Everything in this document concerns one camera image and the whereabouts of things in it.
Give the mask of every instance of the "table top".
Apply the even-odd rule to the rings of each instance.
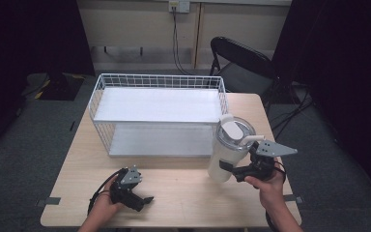
[[[249,122],[257,134],[273,140],[260,98],[254,94],[227,94],[229,112]],[[110,158],[86,109],[50,197],[58,205],[46,205],[41,224],[78,227],[87,216],[89,199],[107,177],[122,167],[137,166],[143,181],[133,192],[155,199],[141,212],[120,211],[106,227],[245,228],[267,227],[258,190],[234,177],[218,184],[210,179],[209,158]],[[248,165],[249,156],[238,166]],[[287,180],[284,194],[292,194]],[[296,202],[287,202],[301,223]]]

